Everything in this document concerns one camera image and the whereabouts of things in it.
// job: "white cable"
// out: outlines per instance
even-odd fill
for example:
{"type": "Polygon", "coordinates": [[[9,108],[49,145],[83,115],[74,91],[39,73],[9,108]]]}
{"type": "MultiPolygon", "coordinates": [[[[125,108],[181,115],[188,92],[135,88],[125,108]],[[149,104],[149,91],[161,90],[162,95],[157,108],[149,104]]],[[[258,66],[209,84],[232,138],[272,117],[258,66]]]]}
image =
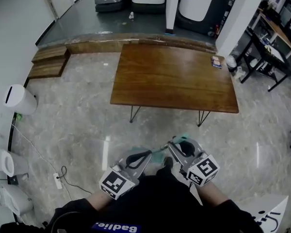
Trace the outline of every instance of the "white cable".
{"type": "MultiPolygon", "coordinates": [[[[46,160],[43,156],[42,156],[42,154],[40,154],[40,152],[36,149],[36,147],[33,145],[33,143],[26,137],[26,136],[24,136],[22,133],[21,133],[21,131],[19,131],[19,129],[13,124],[13,123],[11,123],[11,125],[18,131],[18,133],[20,133],[21,134],[21,136],[22,137],[24,137],[28,142],[30,142],[30,144],[32,145],[32,147],[34,148],[34,150],[40,155],[40,157],[42,158],[42,160],[44,160],[45,162],[47,162],[53,169],[54,169],[54,171],[55,171],[55,173],[57,173],[57,171],[56,171],[56,169],[55,169],[55,167],[52,165],[52,163],[51,162],[49,162],[48,160],[46,160]]],[[[72,200],[72,198],[71,198],[71,196],[70,196],[70,193],[69,193],[69,191],[68,191],[68,189],[67,189],[67,187],[64,185],[64,188],[66,189],[66,191],[67,191],[67,193],[68,193],[68,195],[69,195],[69,198],[70,198],[70,200],[72,200]]]]}

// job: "person's left forearm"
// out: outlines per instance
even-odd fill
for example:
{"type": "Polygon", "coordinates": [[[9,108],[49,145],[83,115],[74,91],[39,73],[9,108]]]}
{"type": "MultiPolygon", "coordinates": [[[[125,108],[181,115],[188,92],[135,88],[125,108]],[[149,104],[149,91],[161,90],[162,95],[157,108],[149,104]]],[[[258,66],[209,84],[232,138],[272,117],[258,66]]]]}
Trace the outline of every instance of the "person's left forearm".
{"type": "Polygon", "coordinates": [[[101,210],[103,207],[108,205],[113,199],[105,194],[103,191],[99,190],[89,196],[87,201],[97,210],[101,210]]]}

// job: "black desk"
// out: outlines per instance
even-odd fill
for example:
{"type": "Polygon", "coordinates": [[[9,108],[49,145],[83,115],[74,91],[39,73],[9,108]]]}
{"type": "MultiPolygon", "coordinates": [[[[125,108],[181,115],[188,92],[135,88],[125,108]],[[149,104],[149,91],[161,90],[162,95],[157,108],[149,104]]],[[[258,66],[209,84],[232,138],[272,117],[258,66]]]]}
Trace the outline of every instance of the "black desk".
{"type": "Polygon", "coordinates": [[[236,63],[237,65],[239,64],[240,60],[242,58],[244,58],[246,65],[248,66],[249,72],[247,73],[247,75],[244,77],[244,79],[241,81],[241,83],[244,83],[254,71],[257,71],[258,73],[267,76],[268,78],[274,80],[276,82],[275,85],[273,85],[270,89],[268,89],[268,91],[273,90],[275,87],[277,87],[280,83],[282,83],[288,76],[291,75],[291,70],[289,69],[289,63],[286,59],[286,57],[281,53],[281,57],[284,60],[284,62],[282,62],[281,60],[279,60],[278,58],[276,58],[275,56],[271,55],[271,53],[269,53],[267,51],[267,49],[265,48],[264,44],[260,41],[260,39],[257,37],[257,35],[254,33],[254,31],[251,28],[247,29],[249,31],[249,34],[251,35],[251,39],[248,43],[248,45],[244,48],[243,52],[238,56],[238,58],[236,59],[236,63]],[[246,56],[246,52],[249,50],[250,46],[254,44],[254,46],[257,48],[261,59],[258,61],[258,63],[254,66],[251,67],[250,66],[250,56],[246,56]],[[257,68],[264,62],[266,61],[267,63],[269,63],[266,68],[264,70],[257,70],[257,68]],[[274,73],[269,74],[269,71],[272,69],[272,67],[275,67],[276,69],[278,69],[280,72],[284,73],[284,77],[281,80],[277,80],[276,76],[274,73]]]}

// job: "white marker cube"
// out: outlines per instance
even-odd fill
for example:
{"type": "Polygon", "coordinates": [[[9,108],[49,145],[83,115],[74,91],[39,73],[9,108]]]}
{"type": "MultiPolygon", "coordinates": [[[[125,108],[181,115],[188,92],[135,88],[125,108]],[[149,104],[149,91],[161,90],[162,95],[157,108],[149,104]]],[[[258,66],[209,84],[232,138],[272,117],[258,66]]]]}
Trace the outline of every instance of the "white marker cube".
{"type": "Polygon", "coordinates": [[[200,162],[188,169],[186,178],[198,186],[203,186],[211,181],[220,170],[218,163],[212,155],[208,155],[200,162]]]}
{"type": "Polygon", "coordinates": [[[120,196],[131,190],[135,183],[126,179],[119,172],[109,167],[99,181],[99,187],[111,198],[117,200],[120,196]]]}

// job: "black sleeve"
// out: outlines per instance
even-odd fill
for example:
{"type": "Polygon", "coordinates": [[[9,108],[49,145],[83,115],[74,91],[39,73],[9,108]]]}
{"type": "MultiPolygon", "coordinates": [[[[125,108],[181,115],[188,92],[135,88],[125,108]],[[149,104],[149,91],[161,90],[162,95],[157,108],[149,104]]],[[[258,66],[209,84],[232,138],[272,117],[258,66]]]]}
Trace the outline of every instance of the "black sleeve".
{"type": "Polygon", "coordinates": [[[218,232],[228,230],[229,233],[239,233],[241,230],[243,233],[263,233],[252,216],[239,209],[232,200],[212,208],[211,214],[215,218],[218,232]]]}
{"type": "Polygon", "coordinates": [[[45,231],[50,233],[55,224],[56,229],[72,229],[77,225],[76,232],[78,232],[82,227],[91,226],[95,222],[96,216],[97,210],[87,199],[70,201],[64,207],[55,209],[55,214],[45,231]]]}

